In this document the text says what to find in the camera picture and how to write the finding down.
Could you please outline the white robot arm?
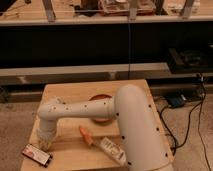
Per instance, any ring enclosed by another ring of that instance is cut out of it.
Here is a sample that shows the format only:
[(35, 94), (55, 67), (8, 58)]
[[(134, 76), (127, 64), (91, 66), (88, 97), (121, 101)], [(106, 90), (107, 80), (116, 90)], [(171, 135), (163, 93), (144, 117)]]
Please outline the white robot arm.
[(63, 104), (53, 98), (38, 108), (39, 148), (47, 151), (61, 118), (116, 118), (129, 171), (174, 171), (154, 111), (144, 90), (127, 84), (112, 98)]

